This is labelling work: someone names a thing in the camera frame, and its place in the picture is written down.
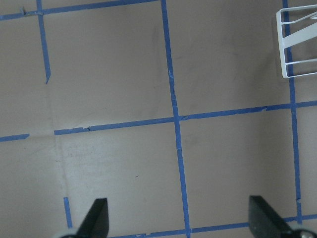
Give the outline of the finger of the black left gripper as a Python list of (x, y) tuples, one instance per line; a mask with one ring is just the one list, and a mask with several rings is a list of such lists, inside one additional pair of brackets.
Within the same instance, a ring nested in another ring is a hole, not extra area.
[(92, 204), (77, 231), (78, 238), (106, 238), (109, 232), (107, 198), (98, 198)]
[(249, 196), (249, 230), (254, 238), (293, 238), (291, 227), (258, 195)]

